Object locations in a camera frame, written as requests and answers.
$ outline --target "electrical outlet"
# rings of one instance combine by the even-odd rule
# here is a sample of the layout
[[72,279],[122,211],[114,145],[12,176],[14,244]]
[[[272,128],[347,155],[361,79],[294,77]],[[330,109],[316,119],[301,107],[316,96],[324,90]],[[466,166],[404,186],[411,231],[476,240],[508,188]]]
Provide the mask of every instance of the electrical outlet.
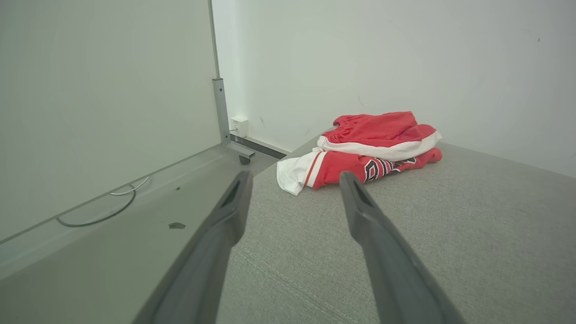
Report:
[[238,137],[248,136],[248,118],[242,116],[234,116],[230,118],[232,129],[236,132]]

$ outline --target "cable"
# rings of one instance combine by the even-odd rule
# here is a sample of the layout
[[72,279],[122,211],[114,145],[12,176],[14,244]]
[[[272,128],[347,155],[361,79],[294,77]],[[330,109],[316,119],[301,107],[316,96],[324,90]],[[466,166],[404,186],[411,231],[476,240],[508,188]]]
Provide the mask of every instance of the cable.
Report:
[[115,213],[112,214],[112,215],[108,215],[108,216],[106,216],[106,217],[104,217],[104,218],[101,218],[101,219],[99,219],[99,220],[91,221],[91,222],[89,222],[89,223],[84,223],[84,224],[68,224],[68,223],[64,222],[63,220],[61,220],[60,217],[56,217],[56,220],[57,220],[60,224],[62,224],[62,225],[64,225],[64,226],[68,226],[68,227],[84,227],[84,226],[88,226],[88,225],[92,225],[92,224],[99,223],[99,222],[101,222],[101,221],[103,221],[103,220],[109,219],[110,217],[116,216],[116,215],[118,215],[122,210],[125,210],[128,206],[130,206],[130,204],[132,203],[132,201],[134,201],[134,198],[136,198],[136,189],[137,189],[139,186],[136,187],[136,188],[134,188],[134,186],[131,185],[131,184],[129,184],[129,186],[132,187],[132,190],[131,190],[131,192],[133,193],[132,199],[130,199],[130,201],[128,201],[128,203],[127,203],[124,207],[122,207],[120,210],[118,210],[117,212],[115,212]]
[[147,176],[146,179],[144,179],[144,181],[142,181],[141,184],[137,185],[136,188],[134,188],[134,187],[132,187],[132,185],[130,185],[130,187],[132,187],[132,190],[126,191],[125,193],[119,193],[119,194],[110,193],[110,195],[113,195],[113,196],[122,196],[122,195],[127,195],[127,194],[129,194],[129,193],[131,193],[131,192],[133,192],[133,191],[136,191],[136,189],[142,187],[142,185],[143,185],[144,183],[146,183],[146,181],[148,181],[148,178],[149,178],[149,176]]

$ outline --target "white panel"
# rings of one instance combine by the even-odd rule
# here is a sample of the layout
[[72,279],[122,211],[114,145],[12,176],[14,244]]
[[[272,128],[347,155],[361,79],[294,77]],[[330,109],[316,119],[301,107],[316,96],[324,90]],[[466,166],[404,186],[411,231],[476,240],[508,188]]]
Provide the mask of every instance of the white panel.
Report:
[[576,176],[576,1],[214,1],[229,115],[253,137],[293,150],[340,115],[411,110],[448,143]]
[[207,0],[0,3],[0,241],[219,143]]

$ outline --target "caster wheel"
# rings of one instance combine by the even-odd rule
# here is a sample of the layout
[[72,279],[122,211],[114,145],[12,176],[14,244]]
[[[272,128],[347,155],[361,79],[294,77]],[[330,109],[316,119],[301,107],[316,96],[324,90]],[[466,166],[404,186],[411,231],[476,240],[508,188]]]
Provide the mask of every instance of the caster wheel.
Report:
[[240,165],[247,165],[250,163],[250,159],[245,158],[244,156],[238,156],[240,158]]

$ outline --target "pile of clothes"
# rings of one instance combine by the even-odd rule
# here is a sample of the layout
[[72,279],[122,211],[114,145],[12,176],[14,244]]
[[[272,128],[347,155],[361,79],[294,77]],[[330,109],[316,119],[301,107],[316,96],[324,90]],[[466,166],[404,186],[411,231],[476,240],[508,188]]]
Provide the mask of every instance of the pile of clothes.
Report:
[[429,125],[416,123],[410,111],[341,116],[334,126],[335,130],[320,136],[312,152],[278,162],[280,188],[298,195],[304,186],[318,190],[338,183],[342,171],[368,182],[442,159],[442,152],[434,148],[442,135]]

